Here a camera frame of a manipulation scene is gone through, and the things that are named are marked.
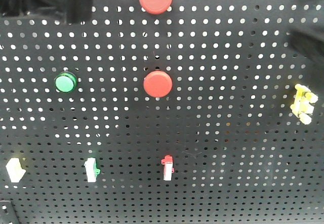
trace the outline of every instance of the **white terminal block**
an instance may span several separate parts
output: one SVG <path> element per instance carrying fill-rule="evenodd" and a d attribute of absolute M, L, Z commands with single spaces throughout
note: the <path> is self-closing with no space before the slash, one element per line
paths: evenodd
<path fill-rule="evenodd" d="M 6 169 L 11 182 L 19 182 L 26 172 L 21 168 L 19 158 L 11 158 L 6 164 Z"/>
<path fill-rule="evenodd" d="M 173 169 L 173 163 L 172 162 L 166 162 L 165 165 L 164 165 L 163 180 L 171 181 L 172 172 L 173 172 L 172 169 Z"/>
<path fill-rule="evenodd" d="M 96 182 L 100 170 L 97 169 L 96 158 L 88 158 L 85 162 L 88 182 Z"/>

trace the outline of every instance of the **green button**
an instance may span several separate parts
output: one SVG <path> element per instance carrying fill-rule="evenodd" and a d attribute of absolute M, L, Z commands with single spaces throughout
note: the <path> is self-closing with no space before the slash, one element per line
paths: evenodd
<path fill-rule="evenodd" d="M 61 72 L 54 79 L 55 87 L 61 92 L 71 92 L 76 88 L 77 78 L 71 72 Z"/>

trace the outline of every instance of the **yellow terminal block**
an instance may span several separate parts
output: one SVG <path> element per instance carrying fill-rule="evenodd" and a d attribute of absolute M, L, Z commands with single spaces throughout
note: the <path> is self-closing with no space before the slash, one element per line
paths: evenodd
<path fill-rule="evenodd" d="M 21 168 L 19 158 L 11 158 L 6 164 L 6 169 L 11 182 L 19 182 L 26 172 Z"/>
<path fill-rule="evenodd" d="M 296 98 L 290 109 L 303 124 L 310 124 L 312 118 L 308 114 L 312 114 L 314 111 L 314 107 L 310 103 L 316 103 L 318 96 L 312 93 L 306 86 L 300 84 L 295 85 L 295 89 L 297 90 Z"/>

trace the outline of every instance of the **pegboard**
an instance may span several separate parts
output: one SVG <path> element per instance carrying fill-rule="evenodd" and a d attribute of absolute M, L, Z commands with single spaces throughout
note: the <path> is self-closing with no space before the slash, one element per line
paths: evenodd
<path fill-rule="evenodd" d="M 173 0 L 154 16 L 94 0 L 78 25 L 2 20 L 0 198 L 23 224 L 322 223 L 323 94 L 288 40 L 291 25 L 323 22 L 323 4 Z M 68 94 L 53 84 L 66 68 L 79 79 Z M 173 79 L 163 98 L 143 90 L 156 69 Z M 289 108 L 297 83 L 319 95 L 308 126 Z"/>

